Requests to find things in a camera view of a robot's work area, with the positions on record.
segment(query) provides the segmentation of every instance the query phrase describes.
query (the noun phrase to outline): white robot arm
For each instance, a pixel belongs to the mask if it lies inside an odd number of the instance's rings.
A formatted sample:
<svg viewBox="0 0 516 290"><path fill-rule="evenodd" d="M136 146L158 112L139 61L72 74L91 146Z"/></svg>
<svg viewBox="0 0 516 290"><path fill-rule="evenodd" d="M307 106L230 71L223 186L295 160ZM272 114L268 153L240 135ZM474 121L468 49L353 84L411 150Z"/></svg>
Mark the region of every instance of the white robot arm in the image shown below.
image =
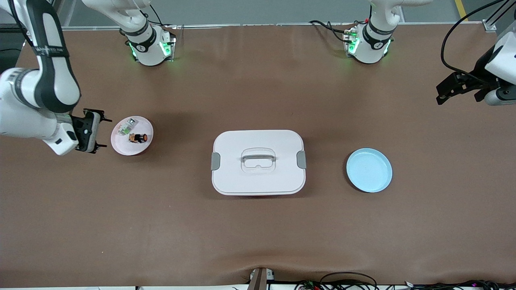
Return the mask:
<svg viewBox="0 0 516 290"><path fill-rule="evenodd" d="M0 0L30 32L39 69L13 68L0 76L0 135L38 138L58 155L94 152L101 111L73 117L80 98L59 19L46 0Z"/></svg>
<svg viewBox="0 0 516 290"><path fill-rule="evenodd" d="M157 25L151 25L140 12L151 0L83 0L115 23L129 39L134 57L145 66L155 66L171 59L175 35Z"/></svg>
<svg viewBox="0 0 516 290"><path fill-rule="evenodd" d="M346 40L346 51L363 63L378 62L391 43L391 36L400 20L401 6L421 6L433 0L368 0L371 15L367 23L351 29Z"/></svg>
<svg viewBox="0 0 516 290"><path fill-rule="evenodd" d="M484 100L490 106L516 103L516 21L512 27L479 58L471 72L453 72L437 85L439 105L473 90L478 90L477 102Z"/></svg>

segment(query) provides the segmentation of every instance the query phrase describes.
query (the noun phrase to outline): brown table cover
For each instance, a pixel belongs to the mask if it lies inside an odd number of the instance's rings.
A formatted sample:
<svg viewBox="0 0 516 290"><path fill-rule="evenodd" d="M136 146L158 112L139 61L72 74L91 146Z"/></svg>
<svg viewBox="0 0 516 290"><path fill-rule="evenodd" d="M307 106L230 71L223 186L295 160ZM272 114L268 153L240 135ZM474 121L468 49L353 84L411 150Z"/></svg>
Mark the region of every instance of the brown table cover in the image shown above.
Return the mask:
<svg viewBox="0 0 516 290"><path fill-rule="evenodd" d="M76 107L154 123L149 151L56 156L36 139L0 138L0 286L215 285L251 269L277 279L332 271L379 283L516 279L516 106L472 94L438 106L450 25L403 25L385 59L347 59L310 26L175 30L176 59L144 67L117 31L68 31L82 90ZM470 70L495 41L460 25L448 61ZM24 49L20 67L36 67ZM210 156L224 131L290 129L308 159L292 196L213 189ZM394 177L353 188L347 156L371 147Z"/></svg>

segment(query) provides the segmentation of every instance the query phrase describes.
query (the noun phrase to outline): box lid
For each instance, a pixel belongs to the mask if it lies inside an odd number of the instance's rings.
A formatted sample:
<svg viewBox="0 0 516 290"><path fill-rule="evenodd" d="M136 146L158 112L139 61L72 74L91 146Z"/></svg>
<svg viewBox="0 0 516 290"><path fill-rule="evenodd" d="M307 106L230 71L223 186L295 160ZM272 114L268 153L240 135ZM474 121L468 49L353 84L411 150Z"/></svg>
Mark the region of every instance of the box lid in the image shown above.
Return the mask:
<svg viewBox="0 0 516 290"><path fill-rule="evenodd" d="M303 140L294 131L228 131L213 146L212 183L223 195L294 194L305 169Z"/></svg>

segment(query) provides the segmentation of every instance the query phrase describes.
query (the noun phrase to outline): yellow floor line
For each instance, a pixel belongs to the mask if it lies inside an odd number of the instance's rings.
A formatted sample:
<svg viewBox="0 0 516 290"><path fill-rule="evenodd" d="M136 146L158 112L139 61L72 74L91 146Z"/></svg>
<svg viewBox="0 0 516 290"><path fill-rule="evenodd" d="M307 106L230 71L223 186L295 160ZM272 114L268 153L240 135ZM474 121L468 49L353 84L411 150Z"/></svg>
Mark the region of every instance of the yellow floor line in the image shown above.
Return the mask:
<svg viewBox="0 0 516 290"><path fill-rule="evenodd" d="M455 0L455 5L457 5L457 10L459 11L460 17L466 16L466 10L464 9L464 5L462 4L462 0Z"/></svg>

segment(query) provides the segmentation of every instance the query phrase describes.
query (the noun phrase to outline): black cable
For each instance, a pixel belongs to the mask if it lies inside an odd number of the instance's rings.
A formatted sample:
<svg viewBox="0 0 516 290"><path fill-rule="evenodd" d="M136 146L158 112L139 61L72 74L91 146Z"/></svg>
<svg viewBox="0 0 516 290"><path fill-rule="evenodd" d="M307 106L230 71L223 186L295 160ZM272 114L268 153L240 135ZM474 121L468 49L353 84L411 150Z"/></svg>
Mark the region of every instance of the black cable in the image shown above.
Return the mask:
<svg viewBox="0 0 516 290"><path fill-rule="evenodd" d="M154 14L156 15L156 17L158 18L159 24L160 24L161 26L163 26L163 22L161 22L161 18L159 18L159 15L158 15L158 13L156 12L156 9L154 9L154 7L152 7L152 5L149 5L149 6L151 7L152 11L154 11Z"/></svg>
<svg viewBox="0 0 516 290"><path fill-rule="evenodd" d="M497 14L497 13L498 13L498 11L500 11L500 10L502 9L502 7L504 7L505 5L507 5L507 3L509 3L509 1L511 1L511 0L506 0L506 1L505 1L505 3L503 3L502 5L500 5L500 7L498 7L498 9L497 9L497 10L496 10L496 11L495 11L491 16L489 16L489 18L487 18L486 23L488 23L488 22L491 20L491 18L493 18L493 17L494 17L494 15L495 15L495 14Z"/></svg>
<svg viewBox="0 0 516 290"><path fill-rule="evenodd" d="M437 283L432 285L415 285L411 290L456 290L463 289L462 287L481 287L483 290L499 290L501 286L493 281L469 280L459 284ZM503 284L501 288L511 290L516 288L516 284Z"/></svg>
<svg viewBox="0 0 516 290"><path fill-rule="evenodd" d="M367 19L367 21L369 21L369 19L371 19L371 15L373 15L373 7L370 5L369 6L369 18ZM355 21L353 21L353 23L366 24L367 22L355 20Z"/></svg>
<svg viewBox="0 0 516 290"><path fill-rule="evenodd" d="M151 6L151 8L152 8L152 11L154 11L154 14L156 14L156 17L158 18L159 22L156 22L156 21L150 21L150 20L149 20L149 15L148 15L147 13L145 13L145 12L143 12L143 11L141 11L141 10L140 10L140 13L141 13L145 18L147 18L147 21L149 21L150 23L153 23L153 24L158 24L159 26L174 25L174 24L169 24L169 23L165 23L165 24L164 24L164 23L161 21L161 18L159 18L159 15L158 15L158 13L156 12L156 10L154 9L154 7L152 7L152 5L150 5L150 6Z"/></svg>
<svg viewBox="0 0 516 290"><path fill-rule="evenodd" d="M334 272L334 273L329 273L329 274L326 274L324 275L320 280L319 280L319 283L322 283L324 278L326 277L329 277L329 276L333 276L333 275L358 275L358 276L363 276L363 277L367 277L369 279L371 279L373 282L374 282L374 287L376 290L378 290L378 283L376 282L375 278L369 276L369 275L366 275L366 274L362 274L362 273L358 273L358 272Z"/></svg>
<svg viewBox="0 0 516 290"><path fill-rule="evenodd" d="M339 39L340 41L345 42L345 43L351 43L351 40L340 38L337 35L337 32L335 31L335 28L333 28L333 26L331 26L331 22L329 22L329 21L328 21L328 26L330 27L331 31L333 32L333 35L335 35L335 37L337 37L337 39Z"/></svg>
<svg viewBox="0 0 516 290"><path fill-rule="evenodd" d="M9 3L9 8L11 9L12 17L14 18L14 21L16 22L18 27L20 28L20 31L22 32L23 37L25 38L25 40L28 42L28 44L30 46L34 46L32 40L30 40L27 33L25 31L23 31L22 23L21 23L20 19L18 18L18 13L16 12L16 7L14 6L14 0L8 0L8 3Z"/></svg>
<svg viewBox="0 0 516 290"><path fill-rule="evenodd" d="M337 35L337 33L345 33L345 32L344 32L344 30L340 30L340 29L335 29L335 28L333 28L333 26L331 25L331 22L329 22L329 21L328 21L328 24L327 24L327 25L326 25L326 24L324 24L323 22L319 21L319 20L312 20L312 21L310 21L309 23L312 23L312 24L314 24L314 23L320 24L320 25L322 25L324 28L331 30L331 31L333 32L333 35L335 35L335 37L337 37L337 39L339 39L340 41L342 41L342 42L346 42L346 43L351 43L351 41L350 41L350 40L340 38L340 37Z"/></svg>
<svg viewBox="0 0 516 290"><path fill-rule="evenodd" d="M460 24L460 23L462 23L462 21L464 21L466 18L470 17L471 15L473 15L473 14L475 14L475 13L479 12L479 11L482 11L482 10L484 10L484 9L488 8L488 7L491 7L491 6L495 5L495 4L498 4L498 3L502 2L502 1L504 1L504 0L495 0L495 1L491 2L491 3L489 3L489 4L486 4L486 5L484 5L484 6L480 7L480 8L477 8L477 9L475 9L475 10L471 11L470 13L468 13L467 15L465 15L464 17L462 17L459 21L457 21L457 23L455 23L455 24L450 28L450 30L448 31L448 33L447 33L447 34L446 34L446 36L444 37L443 44L442 44L442 46L441 46L441 61L442 61L442 63L444 64L444 66L445 66L445 67L447 67L447 68L449 68L449 69L451 69L451 70L454 70L454 71L456 71L456 72L460 72L460 73L462 73L462 74L465 74L465 75L467 75L467 76L469 76L469 77L471 77L471 78L474 78L474 79L476 79L477 81L479 81L479 82L481 82L481 83L483 83L483 84L488 84L488 82L487 82L487 81L485 81L485 80L483 80L483 79L480 79L480 78L478 78L478 77L476 77L476 76L474 76L474 75L470 74L469 72L463 71L463 70L461 70L461 69L458 69L458 68L456 68L456 67L452 67L451 65L449 65L449 64L446 62L446 60L444 60L444 48L446 47L446 41L448 40L449 36L452 34L452 32L455 30L455 28L456 28L457 26L459 26L459 24Z"/></svg>
<svg viewBox="0 0 516 290"><path fill-rule="evenodd" d="M375 290L379 290L378 286L375 284L371 284L368 282L356 280L356 279L344 279L344 280L338 280L333 282L325 282L325 284L331 284L331 285L339 285L342 290L347 290L351 287L359 287L360 289L365 290L363 286L366 286L367 290L371 290L370 286L373 287Z"/></svg>
<svg viewBox="0 0 516 290"><path fill-rule="evenodd" d="M297 290L297 288L298 288L302 283L303 283L302 281L301 281L301 282L299 282L299 283L296 285L296 287L294 287L294 290Z"/></svg>
<svg viewBox="0 0 516 290"><path fill-rule="evenodd" d="M328 29L328 30L332 30L329 26L327 26L326 24L324 24L323 22L321 22L321 21L319 21L319 20L312 20L312 21L310 21L309 23L312 23L312 24L317 23L317 24L322 25L324 28L326 28L326 29ZM338 32L338 33L344 33L344 30L335 29L335 28L334 28L333 30L334 30L335 32Z"/></svg>
<svg viewBox="0 0 516 290"><path fill-rule="evenodd" d="M500 15L498 15L498 18L496 18L493 23L496 23L505 13L507 13L507 11L509 11L509 9L511 9L514 5L516 4L516 1L512 2L511 5L509 5L509 7L507 7L507 9L505 9L504 12L502 12Z"/></svg>
<svg viewBox="0 0 516 290"><path fill-rule="evenodd" d="M0 52L6 52L6 51L22 51L21 49L5 49L5 50L0 50Z"/></svg>

